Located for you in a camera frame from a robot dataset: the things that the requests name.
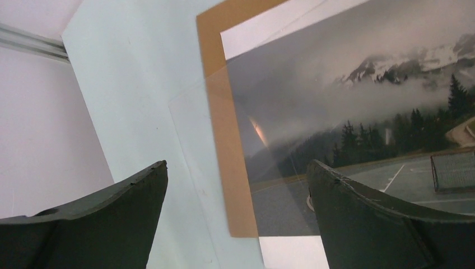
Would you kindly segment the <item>brown cardboard backing board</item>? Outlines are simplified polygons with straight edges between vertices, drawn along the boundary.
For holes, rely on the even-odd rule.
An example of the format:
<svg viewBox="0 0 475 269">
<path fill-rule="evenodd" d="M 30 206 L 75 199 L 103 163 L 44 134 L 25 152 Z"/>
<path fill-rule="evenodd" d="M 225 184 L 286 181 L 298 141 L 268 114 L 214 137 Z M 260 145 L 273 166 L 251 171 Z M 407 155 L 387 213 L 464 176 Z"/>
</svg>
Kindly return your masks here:
<svg viewBox="0 0 475 269">
<path fill-rule="evenodd" d="M 221 32 L 279 4 L 282 1 L 223 1 L 196 17 L 227 223 L 233 238 L 257 238 L 258 228 Z"/>
</svg>

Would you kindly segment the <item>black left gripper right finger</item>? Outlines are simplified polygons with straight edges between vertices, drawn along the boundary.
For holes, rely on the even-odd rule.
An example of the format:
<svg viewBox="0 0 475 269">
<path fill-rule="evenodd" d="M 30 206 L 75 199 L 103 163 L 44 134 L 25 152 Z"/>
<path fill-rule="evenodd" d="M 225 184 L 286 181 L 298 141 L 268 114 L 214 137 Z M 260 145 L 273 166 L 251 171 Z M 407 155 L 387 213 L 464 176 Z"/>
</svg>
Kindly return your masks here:
<svg viewBox="0 0 475 269">
<path fill-rule="evenodd" d="M 474 217 L 416 205 L 313 160 L 306 172 L 330 268 L 473 268 Z"/>
</svg>

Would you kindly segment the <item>clear acrylic sheet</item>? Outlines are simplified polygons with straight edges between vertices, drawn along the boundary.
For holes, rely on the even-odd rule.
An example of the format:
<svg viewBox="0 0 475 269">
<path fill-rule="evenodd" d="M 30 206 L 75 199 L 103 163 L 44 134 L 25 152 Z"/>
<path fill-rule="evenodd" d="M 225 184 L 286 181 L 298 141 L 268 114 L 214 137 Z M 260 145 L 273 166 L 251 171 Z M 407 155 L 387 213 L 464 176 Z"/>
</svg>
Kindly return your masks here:
<svg viewBox="0 0 475 269">
<path fill-rule="evenodd" d="M 195 188 L 206 209 L 211 208 L 213 201 L 223 207 L 226 220 L 225 228 L 229 232 L 205 77 L 173 99 L 169 108 Z M 212 199 L 212 191 L 219 191 L 220 195 Z M 250 251 L 229 251 L 229 259 L 226 262 L 221 262 L 221 268 L 265 268 L 259 235 L 257 238 L 233 239 L 250 239 L 254 247 Z M 318 268 L 329 268 L 324 247 L 322 254 L 310 257 L 312 262 L 318 259 L 324 259 L 327 263 L 326 267 Z"/>
</svg>

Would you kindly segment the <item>aluminium corner post left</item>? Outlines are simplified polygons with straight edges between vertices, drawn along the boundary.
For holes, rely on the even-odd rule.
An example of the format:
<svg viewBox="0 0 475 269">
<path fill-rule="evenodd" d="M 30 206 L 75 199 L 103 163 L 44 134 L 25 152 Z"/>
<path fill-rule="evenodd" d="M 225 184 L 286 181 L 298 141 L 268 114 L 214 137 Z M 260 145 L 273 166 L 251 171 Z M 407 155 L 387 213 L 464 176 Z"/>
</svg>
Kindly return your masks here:
<svg viewBox="0 0 475 269">
<path fill-rule="evenodd" d="M 62 41 L 49 39 L 1 23 L 1 47 L 69 63 Z"/>
</svg>

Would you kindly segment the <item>mountain landscape photo print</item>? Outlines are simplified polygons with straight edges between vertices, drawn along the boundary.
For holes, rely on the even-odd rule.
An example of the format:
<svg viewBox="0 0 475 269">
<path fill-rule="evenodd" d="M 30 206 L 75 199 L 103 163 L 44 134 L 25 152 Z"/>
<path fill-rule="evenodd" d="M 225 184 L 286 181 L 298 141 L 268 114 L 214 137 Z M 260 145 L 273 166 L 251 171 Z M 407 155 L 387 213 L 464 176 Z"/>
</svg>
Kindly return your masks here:
<svg viewBox="0 0 475 269">
<path fill-rule="evenodd" d="M 287 1 L 220 37 L 265 268 L 327 266 L 313 160 L 474 215 L 473 1 Z"/>
</svg>

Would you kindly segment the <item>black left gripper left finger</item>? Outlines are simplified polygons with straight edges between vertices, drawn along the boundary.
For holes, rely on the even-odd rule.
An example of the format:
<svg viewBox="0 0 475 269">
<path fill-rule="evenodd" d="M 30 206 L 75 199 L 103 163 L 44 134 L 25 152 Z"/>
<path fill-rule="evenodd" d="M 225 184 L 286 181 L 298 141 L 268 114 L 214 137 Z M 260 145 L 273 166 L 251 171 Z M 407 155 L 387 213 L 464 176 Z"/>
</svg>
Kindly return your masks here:
<svg viewBox="0 0 475 269">
<path fill-rule="evenodd" d="M 32 216 L 1 220 L 2 268 L 146 268 L 168 184 L 158 161 Z"/>
</svg>

